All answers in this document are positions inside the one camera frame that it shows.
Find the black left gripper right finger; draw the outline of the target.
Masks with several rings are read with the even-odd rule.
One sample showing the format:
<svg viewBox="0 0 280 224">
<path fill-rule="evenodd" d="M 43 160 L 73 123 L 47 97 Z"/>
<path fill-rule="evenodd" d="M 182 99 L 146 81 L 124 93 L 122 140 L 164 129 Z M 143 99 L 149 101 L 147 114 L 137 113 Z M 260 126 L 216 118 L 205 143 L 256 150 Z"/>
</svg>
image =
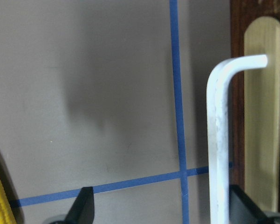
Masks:
<svg viewBox="0 0 280 224">
<path fill-rule="evenodd" d="M 266 224 L 267 216 L 238 186 L 229 187 L 229 220 L 232 224 Z"/>
</svg>

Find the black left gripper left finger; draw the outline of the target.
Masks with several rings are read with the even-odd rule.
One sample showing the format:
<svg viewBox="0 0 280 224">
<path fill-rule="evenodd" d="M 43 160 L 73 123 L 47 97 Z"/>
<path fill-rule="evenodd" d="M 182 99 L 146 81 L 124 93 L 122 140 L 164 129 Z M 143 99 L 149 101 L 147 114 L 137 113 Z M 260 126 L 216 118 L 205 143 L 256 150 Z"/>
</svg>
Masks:
<svg viewBox="0 0 280 224">
<path fill-rule="evenodd" d="M 66 224 L 92 224 L 94 221 L 93 187 L 81 188 L 77 198 L 65 217 Z"/>
</svg>

